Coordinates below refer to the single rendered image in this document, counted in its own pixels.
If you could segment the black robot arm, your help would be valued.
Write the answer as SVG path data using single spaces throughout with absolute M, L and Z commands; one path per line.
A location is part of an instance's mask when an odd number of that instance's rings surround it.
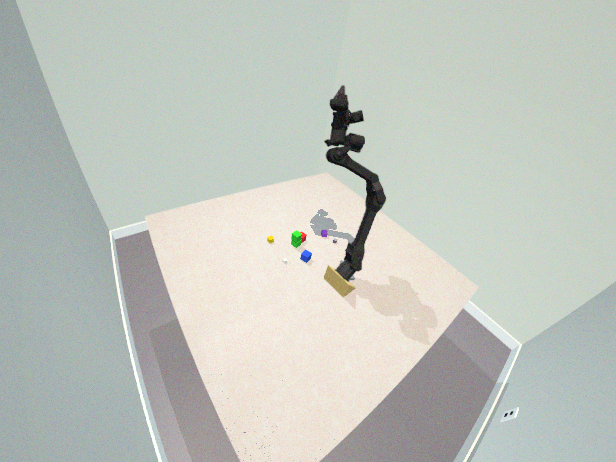
M 346 111 L 345 123 L 348 127 L 349 124 L 358 123 L 363 120 L 362 110 L 352 113 L 350 113 L 350 111 Z M 365 144 L 365 137 L 351 133 L 346 135 L 346 133 L 347 131 L 343 129 L 332 129 L 330 140 L 325 140 L 325 142 L 328 147 L 330 145 L 345 145 L 343 147 L 335 147 L 328 150 L 326 157 L 329 162 L 345 167 L 366 180 L 367 197 L 365 200 L 365 212 L 361 220 L 361 225 L 355 240 L 347 245 L 345 250 L 345 261 L 335 270 L 341 277 L 348 281 L 355 271 L 360 271 L 362 269 L 362 260 L 365 253 L 364 244 L 376 213 L 383 207 L 386 197 L 379 182 L 378 175 L 352 160 L 347 154 L 349 150 L 359 153 L 360 149 L 362 149 Z

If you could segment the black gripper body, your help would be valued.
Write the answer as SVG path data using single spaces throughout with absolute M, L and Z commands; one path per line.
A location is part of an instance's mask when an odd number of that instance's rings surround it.
M 346 110 L 349 107 L 347 100 L 330 100 L 330 106 L 333 111 L 333 122 L 331 122 L 332 129 L 343 129 L 347 131 L 346 122 Z M 331 130 L 332 130 L 331 129 Z

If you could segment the blue block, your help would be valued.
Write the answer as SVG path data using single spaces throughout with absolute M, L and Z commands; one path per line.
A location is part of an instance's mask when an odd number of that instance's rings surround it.
M 305 250 L 302 254 L 301 254 L 301 260 L 303 260 L 304 262 L 308 262 L 311 259 L 312 253 Z

